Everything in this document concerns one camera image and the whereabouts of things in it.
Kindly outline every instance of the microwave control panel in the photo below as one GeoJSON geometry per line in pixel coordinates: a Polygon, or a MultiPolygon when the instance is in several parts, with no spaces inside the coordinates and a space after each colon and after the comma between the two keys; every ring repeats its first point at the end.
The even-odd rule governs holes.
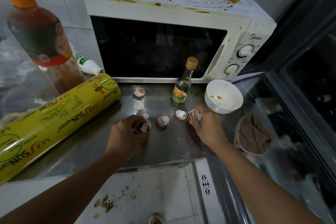
{"type": "Polygon", "coordinates": [[[221,79],[234,79],[269,37],[269,34],[246,32],[221,71],[221,79]]]}

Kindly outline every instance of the white tube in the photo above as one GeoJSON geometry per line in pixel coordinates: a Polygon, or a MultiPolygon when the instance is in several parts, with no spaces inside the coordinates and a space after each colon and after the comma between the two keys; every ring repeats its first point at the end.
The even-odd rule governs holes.
{"type": "Polygon", "coordinates": [[[86,57],[85,55],[81,54],[80,52],[75,51],[72,49],[72,55],[75,57],[75,60],[79,66],[79,68],[87,74],[94,74],[97,75],[99,73],[104,72],[104,69],[99,67],[96,62],[92,59],[86,57]]]}

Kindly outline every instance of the brown cloth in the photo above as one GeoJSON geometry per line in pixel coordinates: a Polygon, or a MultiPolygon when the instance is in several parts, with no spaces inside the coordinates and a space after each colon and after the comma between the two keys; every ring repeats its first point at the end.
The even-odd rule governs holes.
{"type": "Polygon", "coordinates": [[[238,120],[234,146],[249,154],[262,155],[271,147],[272,136],[252,114],[238,120]]]}

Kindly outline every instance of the metal countertop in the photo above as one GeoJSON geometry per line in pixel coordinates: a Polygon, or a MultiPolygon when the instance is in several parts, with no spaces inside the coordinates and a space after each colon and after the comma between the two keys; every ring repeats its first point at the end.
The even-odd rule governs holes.
{"type": "MultiPolygon", "coordinates": [[[[178,120],[175,111],[189,111],[195,105],[206,106],[206,85],[192,85],[186,101],[180,106],[170,103],[174,84],[120,84],[122,96],[99,115],[94,117],[67,139],[50,150],[36,162],[15,176],[14,180],[26,180],[49,176],[71,175],[92,163],[105,153],[111,126],[119,120],[136,114],[139,109],[149,112],[152,122],[150,138],[119,171],[152,169],[179,162],[190,162],[214,153],[199,139],[188,118],[178,120]],[[145,96],[133,94],[136,87],[145,89],[145,96]],[[156,125],[160,114],[169,116],[166,128],[156,125]]],[[[229,141],[233,142],[238,119],[245,112],[242,108],[220,115],[222,127],[229,141]]]]}

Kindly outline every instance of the plastic wrap roll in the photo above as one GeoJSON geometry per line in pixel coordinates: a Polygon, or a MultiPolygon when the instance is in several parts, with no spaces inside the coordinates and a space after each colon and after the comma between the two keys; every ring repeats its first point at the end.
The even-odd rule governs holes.
{"type": "Polygon", "coordinates": [[[0,184],[11,179],[121,96],[106,73],[0,129],[0,184]]]}

